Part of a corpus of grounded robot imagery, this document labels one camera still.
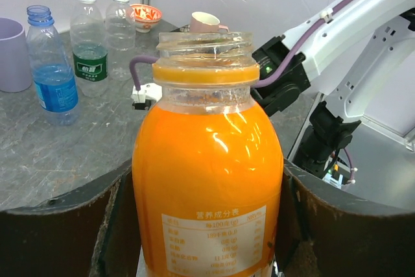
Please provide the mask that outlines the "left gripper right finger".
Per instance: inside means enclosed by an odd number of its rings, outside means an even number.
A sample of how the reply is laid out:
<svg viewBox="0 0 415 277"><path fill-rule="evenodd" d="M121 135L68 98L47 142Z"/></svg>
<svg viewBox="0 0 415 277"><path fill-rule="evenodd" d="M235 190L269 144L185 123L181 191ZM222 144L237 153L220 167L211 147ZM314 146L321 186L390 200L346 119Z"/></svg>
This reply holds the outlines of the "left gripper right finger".
<svg viewBox="0 0 415 277"><path fill-rule="evenodd" d="M275 255L286 276L413 276L414 212L349 194L285 161Z"/></svg>

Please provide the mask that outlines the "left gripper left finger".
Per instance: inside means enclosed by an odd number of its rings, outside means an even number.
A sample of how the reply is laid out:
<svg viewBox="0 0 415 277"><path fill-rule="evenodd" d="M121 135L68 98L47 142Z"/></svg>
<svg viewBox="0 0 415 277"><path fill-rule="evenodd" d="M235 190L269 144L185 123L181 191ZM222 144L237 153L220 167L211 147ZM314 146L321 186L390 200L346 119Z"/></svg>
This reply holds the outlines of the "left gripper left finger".
<svg viewBox="0 0 415 277"><path fill-rule="evenodd" d="M33 207L1 211L2 276L135 276L131 162Z"/></svg>

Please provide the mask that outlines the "orange juice bottle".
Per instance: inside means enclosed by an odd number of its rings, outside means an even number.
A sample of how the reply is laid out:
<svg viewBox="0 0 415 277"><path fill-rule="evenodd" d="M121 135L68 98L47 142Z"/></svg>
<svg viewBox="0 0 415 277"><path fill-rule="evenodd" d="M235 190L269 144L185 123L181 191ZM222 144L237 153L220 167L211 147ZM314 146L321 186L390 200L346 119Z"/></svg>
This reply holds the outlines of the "orange juice bottle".
<svg viewBox="0 0 415 277"><path fill-rule="evenodd" d="M148 276L270 276L284 157L246 32L164 32L132 178Z"/></svg>

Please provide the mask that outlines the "blue label water bottle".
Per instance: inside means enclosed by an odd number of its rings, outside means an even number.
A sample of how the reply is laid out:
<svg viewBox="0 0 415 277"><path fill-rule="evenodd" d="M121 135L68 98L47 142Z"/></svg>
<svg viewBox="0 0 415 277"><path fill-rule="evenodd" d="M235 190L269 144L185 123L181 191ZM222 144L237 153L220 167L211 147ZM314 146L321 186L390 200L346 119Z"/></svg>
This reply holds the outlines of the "blue label water bottle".
<svg viewBox="0 0 415 277"><path fill-rule="evenodd" d="M72 125L79 116L75 74L48 7L27 7L26 37L34 87L46 120Z"/></svg>

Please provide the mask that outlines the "green label water bottle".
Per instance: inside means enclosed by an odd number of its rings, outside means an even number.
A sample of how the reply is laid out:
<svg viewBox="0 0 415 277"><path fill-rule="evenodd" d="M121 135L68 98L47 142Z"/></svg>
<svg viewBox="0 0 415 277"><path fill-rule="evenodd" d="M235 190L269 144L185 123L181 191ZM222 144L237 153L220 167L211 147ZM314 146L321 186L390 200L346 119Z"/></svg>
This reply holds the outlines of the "green label water bottle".
<svg viewBox="0 0 415 277"><path fill-rule="evenodd" d="M104 20L96 0L77 0L70 19L75 76L86 97L99 97L108 87L108 50Z"/></svg>

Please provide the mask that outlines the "clear plastic bottle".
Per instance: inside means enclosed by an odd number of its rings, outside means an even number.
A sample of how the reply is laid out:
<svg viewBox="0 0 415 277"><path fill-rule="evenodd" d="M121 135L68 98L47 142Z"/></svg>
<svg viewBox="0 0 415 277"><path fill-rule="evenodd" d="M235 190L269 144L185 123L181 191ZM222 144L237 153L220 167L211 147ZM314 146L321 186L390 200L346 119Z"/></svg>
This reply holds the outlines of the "clear plastic bottle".
<svg viewBox="0 0 415 277"><path fill-rule="evenodd" d="M106 45L108 73L118 81L131 78L129 63L135 53L136 29L134 10L129 0L112 0L106 9Z"/></svg>

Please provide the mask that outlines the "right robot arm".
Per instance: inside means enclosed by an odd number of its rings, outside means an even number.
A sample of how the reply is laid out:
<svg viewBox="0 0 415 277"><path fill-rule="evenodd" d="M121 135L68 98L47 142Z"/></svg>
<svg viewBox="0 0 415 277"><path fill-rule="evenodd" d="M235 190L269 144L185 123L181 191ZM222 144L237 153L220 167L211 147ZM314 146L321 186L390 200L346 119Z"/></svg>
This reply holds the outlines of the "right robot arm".
<svg viewBox="0 0 415 277"><path fill-rule="evenodd" d="M338 155L374 95L414 51L414 0L336 0L252 55L260 67L252 97L274 115L364 37L366 47L339 85L317 99L293 152L293 164L335 187L354 183L353 176L339 173Z"/></svg>

